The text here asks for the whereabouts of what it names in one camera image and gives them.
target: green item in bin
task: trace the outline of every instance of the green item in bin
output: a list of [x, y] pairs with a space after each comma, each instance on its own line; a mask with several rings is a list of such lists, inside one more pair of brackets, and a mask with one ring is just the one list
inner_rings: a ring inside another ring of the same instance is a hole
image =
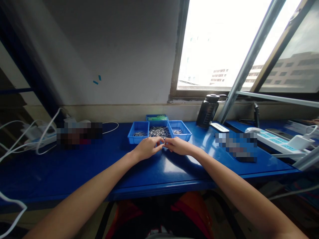
[[168, 120], [168, 118], [165, 115], [158, 115], [156, 117], [147, 117], [147, 120], [153, 121], [153, 120]]

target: bottle handle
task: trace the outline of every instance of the bottle handle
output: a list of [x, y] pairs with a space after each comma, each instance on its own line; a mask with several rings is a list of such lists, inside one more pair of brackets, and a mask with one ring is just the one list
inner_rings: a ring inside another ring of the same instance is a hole
[[217, 96], [226, 96], [226, 97], [221, 97], [221, 98], [226, 98], [226, 100], [224, 101], [217, 101], [218, 103], [224, 103], [228, 100], [228, 96], [227, 95], [217, 95]]

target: blue shelf frame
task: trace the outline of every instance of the blue shelf frame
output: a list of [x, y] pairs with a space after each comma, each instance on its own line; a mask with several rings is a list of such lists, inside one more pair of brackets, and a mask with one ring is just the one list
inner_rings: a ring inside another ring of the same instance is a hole
[[[34, 63], [32, 62], [30, 56], [25, 50], [23, 44], [18, 38], [16, 32], [14, 31], [1, 7], [0, 41], [30, 85], [30, 88], [2, 90], [0, 91], [0, 95], [33, 91], [37, 98], [40, 100], [45, 110], [48, 112], [48, 114], [53, 117], [57, 113], [59, 106], [56, 103], [51, 90], [45, 84], [42, 76], [36, 69]], [[63, 122], [64, 119], [64, 115], [60, 112], [57, 115], [55, 122]]]

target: hand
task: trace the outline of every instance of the hand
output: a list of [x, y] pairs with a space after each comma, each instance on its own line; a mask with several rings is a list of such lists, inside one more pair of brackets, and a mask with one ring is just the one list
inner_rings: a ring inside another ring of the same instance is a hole
[[138, 161], [142, 161], [156, 154], [164, 145], [165, 141], [162, 137], [149, 137], [143, 139], [136, 148], [132, 150], [132, 153], [137, 157]]
[[195, 145], [186, 142], [178, 137], [175, 138], [166, 138], [165, 147], [168, 148], [171, 152], [175, 152], [180, 155], [190, 155], [194, 156], [201, 149]]

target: sky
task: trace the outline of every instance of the sky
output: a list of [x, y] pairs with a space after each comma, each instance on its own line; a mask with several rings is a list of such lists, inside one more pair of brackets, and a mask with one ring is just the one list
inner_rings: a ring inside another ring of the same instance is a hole
[[[210, 75], [212, 69], [231, 68], [237, 75], [270, 2], [190, 0], [180, 73], [198, 71]], [[266, 62], [299, 3], [300, 0], [286, 1], [254, 65]]]

